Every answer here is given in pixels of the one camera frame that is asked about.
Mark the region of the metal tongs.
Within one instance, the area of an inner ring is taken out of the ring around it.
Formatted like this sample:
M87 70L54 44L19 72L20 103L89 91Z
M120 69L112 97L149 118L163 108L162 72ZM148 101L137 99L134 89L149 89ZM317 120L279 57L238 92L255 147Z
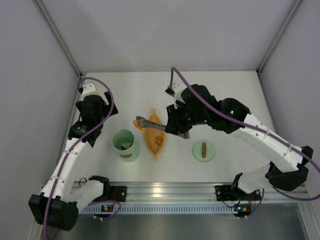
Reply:
M153 121L149 121L141 116L137 116L136 120L138 122L138 124L143 127L143 128L152 128L152 129L156 129L162 132L167 133L166 131L166 125L161 124L161 123L156 123ZM183 139L189 139L190 138L190 133L186 132L186 133L172 133L172 135L181 137Z

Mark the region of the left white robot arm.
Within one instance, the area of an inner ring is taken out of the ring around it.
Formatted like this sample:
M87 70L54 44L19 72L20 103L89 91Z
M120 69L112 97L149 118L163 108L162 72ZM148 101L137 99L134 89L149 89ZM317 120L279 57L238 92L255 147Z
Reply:
M91 176L72 192L77 172L89 163L86 155L100 136L106 118L118 114L112 94L106 91L104 95L84 93L83 100L76 102L79 117L69 129L61 159L41 192L31 195L28 201L35 221L44 227L70 231L79 213L91 202L111 199L110 180L103 176Z

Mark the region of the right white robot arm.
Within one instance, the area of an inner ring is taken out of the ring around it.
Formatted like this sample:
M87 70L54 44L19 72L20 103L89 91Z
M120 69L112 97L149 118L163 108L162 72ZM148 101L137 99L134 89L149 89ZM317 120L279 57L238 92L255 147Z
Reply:
M166 133L187 135L194 126L208 125L213 130L242 140L270 161L254 171L237 174L231 191L244 195L258 189L274 187L291 192L307 180L309 170L306 158L312 157L311 147L294 147L285 142L263 125L248 107L234 98L216 100L204 85L193 84L192 88L216 110L246 125L236 124L213 112L189 88L175 83L165 91L175 99L174 104L166 108Z

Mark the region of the green lid with handle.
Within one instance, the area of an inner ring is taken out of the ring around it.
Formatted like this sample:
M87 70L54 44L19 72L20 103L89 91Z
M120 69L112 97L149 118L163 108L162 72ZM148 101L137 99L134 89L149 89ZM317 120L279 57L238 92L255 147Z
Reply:
M216 149L212 143L202 140L194 144L192 147L192 155L197 161L208 163L214 159Z

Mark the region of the orange food piece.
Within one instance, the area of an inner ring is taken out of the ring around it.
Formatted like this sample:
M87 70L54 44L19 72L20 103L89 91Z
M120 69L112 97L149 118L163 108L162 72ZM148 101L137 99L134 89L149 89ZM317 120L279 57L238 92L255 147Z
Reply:
M139 129L141 132L144 132L144 131L145 131L145 128L144 128L144 127L141 127L141 126L138 124L137 120L134 120L134 121L133 121L133 124L134 124L134 126L135 126L137 129Z

